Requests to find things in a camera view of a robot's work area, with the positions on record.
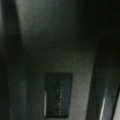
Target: gray wall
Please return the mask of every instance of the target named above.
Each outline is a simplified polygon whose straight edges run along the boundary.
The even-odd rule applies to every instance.
[[[0,51],[0,119],[9,120],[9,88],[6,61]]]
[[[25,120],[26,78],[16,4],[13,0],[1,0],[0,6],[2,17],[0,19],[0,37],[4,38],[0,41],[0,92],[2,91],[3,102],[10,102],[10,106],[6,108],[6,111],[10,112],[10,117],[13,120]]]
[[[120,42],[116,39],[101,40],[93,69],[87,120],[112,120],[120,84]]]
[[[120,119],[120,95],[118,97],[118,101],[117,101],[117,107],[115,109],[115,115],[114,115],[114,119],[113,120],[119,120]]]
[[[74,75],[68,120],[85,120],[97,46],[93,14],[88,20],[77,0],[16,1],[25,50],[28,119],[45,120],[45,73],[67,72]]]

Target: wall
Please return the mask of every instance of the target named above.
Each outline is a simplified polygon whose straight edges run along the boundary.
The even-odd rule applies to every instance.
[[[0,46],[2,46],[0,49],[0,57],[2,56],[0,58],[0,70],[3,70],[0,74],[3,74],[0,85],[4,88],[1,94],[7,96],[6,93],[4,95],[4,92],[6,89],[9,90],[8,94],[10,95],[5,96],[6,99],[3,97],[3,101],[10,102],[6,111],[10,110],[12,120],[26,120],[26,74],[16,4],[13,0],[1,0],[0,6],[0,37],[3,37],[2,42],[0,42]]]
[[[5,47],[3,41],[3,24],[1,15],[1,1],[0,1],[0,120],[9,120],[9,88],[8,77],[5,60]]]
[[[119,120],[120,119],[120,95],[118,97],[118,101],[117,101],[117,107],[115,110],[115,115],[114,115],[114,119],[113,120]]]
[[[25,50],[28,119],[46,120],[45,73],[67,72],[74,75],[67,120],[85,120],[97,47],[94,14],[84,15],[84,4],[77,0],[16,1]]]
[[[107,40],[107,38],[106,41],[102,39],[99,43],[93,69],[87,120],[112,120],[113,118],[120,85],[119,45],[118,40]]]

